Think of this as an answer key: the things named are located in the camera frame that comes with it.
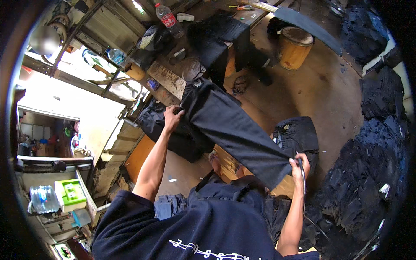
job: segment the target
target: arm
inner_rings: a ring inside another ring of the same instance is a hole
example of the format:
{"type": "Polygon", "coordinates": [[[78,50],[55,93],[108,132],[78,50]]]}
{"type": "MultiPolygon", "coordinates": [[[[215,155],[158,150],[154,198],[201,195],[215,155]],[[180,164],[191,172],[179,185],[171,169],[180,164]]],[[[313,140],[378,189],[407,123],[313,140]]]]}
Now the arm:
{"type": "MultiPolygon", "coordinates": [[[[307,177],[310,165],[305,154],[297,154],[296,159],[302,159],[303,169],[305,171],[305,178],[307,177]]],[[[289,213],[283,224],[282,232],[280,233],[279,243],[277,244],[277,251],[282,256],[298,254],[298,245],[303,227],[303,177],[300,167],[295,160],[289,159],[292,166],[293,181],[295,182],[295,190],[293,191],[292,204],[290,205],[289,213]]]]}
{"type": "Polygon", "coordinates": [[[165,115],[165,127],[155,146],[144,161],[139,175],[137,176],[136,185],[133,189],[134,194],[146,198],[153,203],[159,190],[163,171],[165,169],[169,138],[179,124],[181,116],[185,114],[185,111],[182,110],[175,115],[174,111],[178,109],[179,106],[172,105],[167,107],[166,111],[163,113],[165,115]]]}

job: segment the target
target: green plastic container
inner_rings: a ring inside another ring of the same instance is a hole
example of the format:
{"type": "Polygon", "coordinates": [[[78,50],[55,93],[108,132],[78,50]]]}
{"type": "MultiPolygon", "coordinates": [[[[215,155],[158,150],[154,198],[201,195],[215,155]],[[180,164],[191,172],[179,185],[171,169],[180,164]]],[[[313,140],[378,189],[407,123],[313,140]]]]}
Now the green plastic container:
{"type": "Polygon", "coordinates": [[[56,181],[55,193],[63,212],[85,208],[87,198],[78,179],[56,181]]]}

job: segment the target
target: man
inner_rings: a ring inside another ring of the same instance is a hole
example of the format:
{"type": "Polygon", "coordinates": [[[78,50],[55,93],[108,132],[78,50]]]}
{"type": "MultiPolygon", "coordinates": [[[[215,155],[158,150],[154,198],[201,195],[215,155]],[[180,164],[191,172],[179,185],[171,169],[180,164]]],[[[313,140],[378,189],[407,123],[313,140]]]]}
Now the man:
{"type": "MultiPolygon", "coordinates": [[[[155,218],[154,201],[166,162],[168,140],[184,111],[164,112],[165,127],[137,178],[133,192],[120,191],[98,225],[92,252],[100,259],[311,259],[317,252],[298,255],[303,226],[303,179],[290,159],[295,190],[277,251],[262,216],[264,185],[254,176],[226,184],[210,172],[188,197],[187,209],[168,219],[155,218]]],[[[308,175],[310,166],[298,154],[308,175]]],[[[214,170],[219,171],[214,159],[214,170]]]]}

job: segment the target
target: red bottle label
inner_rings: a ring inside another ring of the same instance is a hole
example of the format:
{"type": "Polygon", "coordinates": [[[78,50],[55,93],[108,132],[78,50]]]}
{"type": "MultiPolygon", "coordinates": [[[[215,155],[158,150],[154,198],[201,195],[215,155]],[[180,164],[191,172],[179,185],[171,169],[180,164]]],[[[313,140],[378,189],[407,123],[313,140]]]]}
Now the red bottle label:
{"type": "Polygon", "coordinates": [[[163,16],[161,21],[167,28],[171,28],[178,22],[172,13],[163,16]]]}

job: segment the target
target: hand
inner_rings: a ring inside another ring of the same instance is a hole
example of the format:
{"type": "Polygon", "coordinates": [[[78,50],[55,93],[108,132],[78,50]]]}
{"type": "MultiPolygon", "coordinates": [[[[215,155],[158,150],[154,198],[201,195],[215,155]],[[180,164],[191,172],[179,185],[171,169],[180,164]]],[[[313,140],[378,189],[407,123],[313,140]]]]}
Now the hand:
{"type": "Polygon", "coordinates": [[[165,127],[163,128],[163,131],[165,133],[173,133],[173,131],[175,131],[176,127],[178,126],[181,117],[185,114],[185,110],[181,110],[178,114],[174,114],[174,112],[178,111],[179,109],[180,106],[171,105],[166,107],[166,110],[163,112],[163,115],[165,116],[165,127]]]}
{"type": "Polygon", "coordinates": [[[295,160],[293,160],[292,158],[289,159],[289,163],[292,166],[292,176],[293,176],[293,181],[295,182],[295,187],[302,188],[302,192],[303,192],[302,172],[300,170],[299,165],[297,164],[297,159],[299,158],[302,159],[302,166],[303,166],[303,170],[305,171],[305,179],[308,177],[311,166],[309,165],[309,161],[308,161],[308,158],[306,157],[306,154],[297,154],[295,156],[295,160]]]}

